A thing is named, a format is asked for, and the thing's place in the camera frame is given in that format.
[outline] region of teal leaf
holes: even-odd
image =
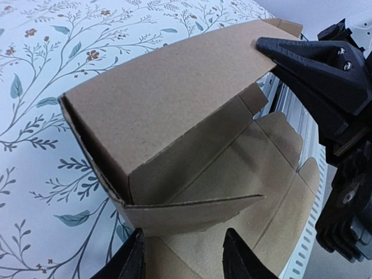
[[[12,85],[10,86],[10,96],[15,99],[21,97],[23,94],[23,89],[22,89],[22,83],[19,80],[19,77],[14,74],[14,80],[12,82]]]
[[[74,48],[72,49],[69,55],[69,59],[74,57],[80,49],[81,49],[81,42],[79,42],[76,46],[74,46]]]
[[[31,247],[31,245],[30,245],[30,244],[27,244],[25,247],[23,247],[23,249],[22,249],[22,253],[23,253],[24,251],[28,250],[30,247]]]
[[[118,225],[116,227],[116,234],[121,239],[121,241],[123,241],[124,243],[127,241],[128,237],[130,236],[131,231],[129,230],[129,228],[125,226]]]
[[[203,31],[203,30],[204,30],[203,26],[201,26],[198,22],[195,22],[195,24],[196,24],[197,28],[198,28],[200,31]]]
[[[47,97],[47,98],[44,98],[42,100],[40,100],[37,104],[36,104],[36,107],[37,108],[40,108],[42,106],[46,106],[46,105],[52,105],[52,106],[55,106],[55,105],[58,105],[59,102],[58,102],[58,99],[55,98],[55,97]]]
[[[79,226],[85,223],[89,219],[90,212],[89,210],[85,210],[76,215],[65,214],[65,215],[54,215],[54,217],[59,219],[63,224],[65,224],[68,227],[76,227],[76,226]]]
[[[161,31],[164,31],[166,33],[178,33],[178,31],[173,28],[165,28],[165,29],[161,29]]]
[[[52,27],[54,27],[54,29],[58,32],[61,32],[62,34],[64,35],[67,35],[69,32],[70,32],[70,29],[68,29],[67,27],[65,26],[56,26],[56,25],[52,25]]]

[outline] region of flower pattern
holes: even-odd
[[[90,278],[130,235],[60,94],[157,48],[268,17],[253,0],[0,1],[0,278]]]

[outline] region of vine branch pattern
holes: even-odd
[[[97,235],[106,241],[98,271],[131,229],[78,149],[58,96],[139,55],[271,15],[251,0],[0,0],[0,19],[10,17],[17,24],[0,28],[0,153],[3,164],[19,163],[1,166],[0,212],[15,201],[47,210],[2,221],[0,279],[87,278]],[[39,235],[45,226],[60,235]],[[58,243],[65,253],[48,250]]]

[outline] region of white patterned surface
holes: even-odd
[[[90,278],[129,233],[56,97],[166,44],[267,17],[251,0],[0,0],[0,279]]]

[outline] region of folded cardboard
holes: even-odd
[[[302,138],[282,113],[253,122],[176,201],[256,192],[266,199],[204,232],[147,238],[148,278],[222,279],[223,241],[229,227],[279,275],[309,217],[311,189],[319,185],[314,158],[296,171],[301,149]]]
[[[229,183],[225,196],[187,195],[266,103],[255,81],[275,65],[255,41],[295,38],[279,27],[301,30],[277,19],[222,28],[133,59],[61,97],[99,180],[134,227],[158,236],[205,230],[262,198],[259,187],[229,195]]]

